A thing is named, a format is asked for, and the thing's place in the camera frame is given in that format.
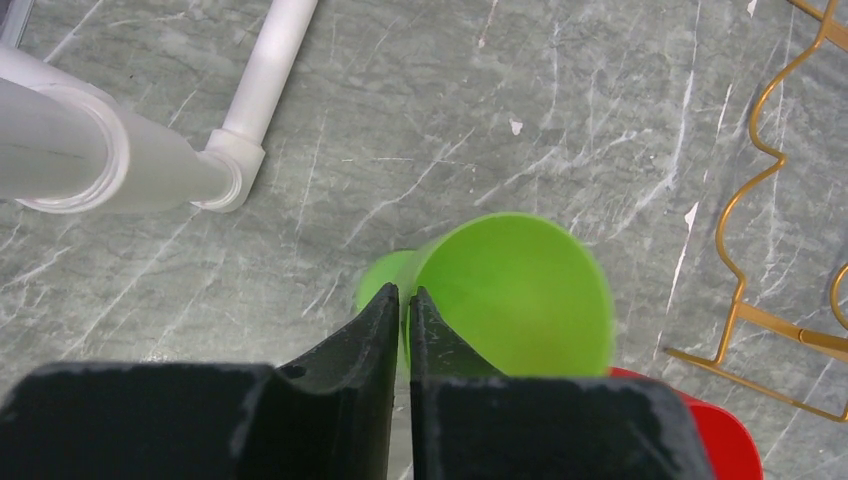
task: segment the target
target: gold metal rack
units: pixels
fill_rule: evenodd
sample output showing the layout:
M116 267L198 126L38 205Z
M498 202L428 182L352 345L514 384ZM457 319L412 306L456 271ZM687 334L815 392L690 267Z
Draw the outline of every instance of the gold metal rack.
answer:
M746 387L753 388L758 392L764 393L782 402L786 402L790 405L815 413L816 415L820 415L835 422L848 422L848 402L846 402L845 410L841 413L841 415L829 413L720 368L727 354L727 348L730 345L730 340L733 336L733 328L736 325L736 320L740 318L759 325L782 337L788 338L789 340L798 342L807 348L817 350L832 358L848 363L848 339L797 327L791 322L743 302L742 295L745 293L745 288L748 283L747 278L745 277L745 273L742 272L742 270L730 259L730 256L727 254L727 250L724 246L724 229L727 225L727 218L730 216L730 212L733 211L739 200L763 180L777 173L778 170L786 165L786 154L763 143L757 133L757 124L759 123L760 114L762 113L763 105L765 105L769 95L771 95L774 88L779 85L780 82L782 82L793 70L798 68L799 65L810 58L810 56L812 56L813 53L822 46L825 40L829 40L836 46L848 52L848 29L834 19L836 5L839 3L839 0L830 0L825 7L824 12L812 7L804 0L789 0L789 2L819 20L821 22L821 27L819 28L819 32L816 35L816 39L813 44L804 50L804 52L801 53L795 60L790 62L789 65L784 67L784 69L781 70L781 72L778 73L771 82L769 82L759 99L757 99L757 102L754 104L754 108L751 112L751 119L748 122L748 134L751 136L751 142L759 150L774 157L775 162L769 168L763 170L760 174L743 185L742 188L733 195L730 201L727 202L727 206L724 207L724 211L719 218L718 226L716 228L716 248L718 249L718 254L719 257L721 257L721 260L725 263L725 265L727 265L727 268L736 275L736 290L733 293L730 311L727 314L727 321L724 324L724 332L721 335L721 342L718 345L718 351L716 352L715 358L712 360L690 355L673 348L666 349L666 352L668 352L669 355L709 370ZM848 320L845 319L845 315L839 308L838 298L839 285L842 283L842 279L845 277L846 272L848 272L848 263L839 269L836 277L833 279L833 283L830 286L830 307L833 310L833 315L836 316L836 320L842 324L843 327L848 329Z

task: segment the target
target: white pvc pipe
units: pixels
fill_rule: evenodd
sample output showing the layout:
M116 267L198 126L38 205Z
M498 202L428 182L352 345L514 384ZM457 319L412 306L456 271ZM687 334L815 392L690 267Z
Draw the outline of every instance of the white pvc pipe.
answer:
M0 45L0 78L29 88L65 85L114 102L109 94L94 85L7 45Z
M106 156L90 116L0 78L0 199L76 195L97 180Z
M318 0L273 1L223 130L262 144L317 4Z
M232 189L229 166L216 158L200 158L180 134L163 125L75 87L49 85L38 87L37 92L97 124L105 139L106 164L83 191L18 198L23 205L48 213L95 208L115 213L155 212L189 201L220 198ZM53 174L45 170L41 175Z
M13 0L6 11L5 19L0 15L0 44L15 48L21 44L33 3L35 0Z

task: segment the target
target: pipe elbow joint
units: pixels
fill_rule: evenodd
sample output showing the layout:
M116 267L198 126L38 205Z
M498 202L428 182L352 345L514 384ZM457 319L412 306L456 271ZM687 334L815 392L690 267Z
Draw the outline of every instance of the pipe elbow joint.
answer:
M226 213L239 208L247 200L265 158L265 150L230 130L219 128L212 131L206 149L197 155L201 162L225 165L230 170L232 183L223 196L192 204L204 210Z

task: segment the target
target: gray marble surface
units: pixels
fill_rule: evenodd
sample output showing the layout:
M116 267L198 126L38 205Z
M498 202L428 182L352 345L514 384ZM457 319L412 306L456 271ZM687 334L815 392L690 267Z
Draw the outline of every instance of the gray marble surface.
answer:
M201 147L268 4L40 0L22 48ZM350 317L380 255L521 210L605 268L619 366L735 413L768 478L845 478L843 425L662 352L714 351L734 287L718 212L769 164L749 105L817 28L779 0L323 0L238 211L0 203L0 391L58 359L285 362ZM789 165L728 226L748 301L840 335L823 292L848 261L845 72L828 45L778 87L762 135ZM727 365L831 411L848 399L845 364L750 325ZM410 478L399 395L389 478Z

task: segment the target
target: green plastic cup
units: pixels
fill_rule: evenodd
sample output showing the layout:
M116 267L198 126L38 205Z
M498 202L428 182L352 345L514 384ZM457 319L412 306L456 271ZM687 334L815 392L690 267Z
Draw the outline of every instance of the green plastic cup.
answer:
M496 213L418 250L379 259L356 293L365 307L392 282L401 297L409 365L409 299L424 287L444 321L510 376L606 376L615 349L614 307L592 255L544 218Z

